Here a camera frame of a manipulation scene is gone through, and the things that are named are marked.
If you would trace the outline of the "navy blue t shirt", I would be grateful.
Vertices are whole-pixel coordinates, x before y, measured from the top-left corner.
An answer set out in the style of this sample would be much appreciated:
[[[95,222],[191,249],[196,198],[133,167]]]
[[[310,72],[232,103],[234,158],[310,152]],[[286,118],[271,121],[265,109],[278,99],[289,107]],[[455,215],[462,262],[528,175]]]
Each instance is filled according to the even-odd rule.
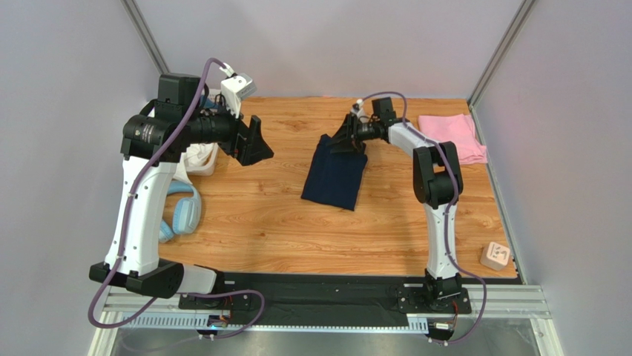
[[[357,152],[333,153],[331,140],[329,135],[321,135],[301,198],[354,211],[368,157]]]

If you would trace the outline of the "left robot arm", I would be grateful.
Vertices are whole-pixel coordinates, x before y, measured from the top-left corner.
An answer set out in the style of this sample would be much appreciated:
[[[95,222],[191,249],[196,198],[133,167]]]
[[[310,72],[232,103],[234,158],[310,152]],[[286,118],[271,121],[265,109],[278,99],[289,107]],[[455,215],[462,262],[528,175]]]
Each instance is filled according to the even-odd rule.
[[[217,143],[243,166],[273,157],[260,119],[245,123],[240,111],[255,89],[249,76],[230,74],[220,84],[217,109],[207,111],[210,96],[199,77],[161,75],[157,98],[123,128],[119,217],[106,258],[90,267],[92,281],[158,298],[213,291],[218,271],[159,257],[159,229],[168,189],[190,145]]]

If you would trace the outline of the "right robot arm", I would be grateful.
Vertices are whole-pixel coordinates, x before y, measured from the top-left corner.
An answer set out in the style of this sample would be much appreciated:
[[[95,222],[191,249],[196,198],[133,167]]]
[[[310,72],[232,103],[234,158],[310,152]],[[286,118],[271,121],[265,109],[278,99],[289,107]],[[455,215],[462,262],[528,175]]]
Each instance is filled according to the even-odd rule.
[[[365,142],[382,139],[412,158],[412,186],[427,221],[429,257],[421,302],[433,312],[451,309],[461,295],[461,273],[455,257],[455,216],[462,192],[456,146],[421,133],[399,117],[389,97],[372,100],[367,116],[358,99],[329,143],[332,153],[360,153]]]

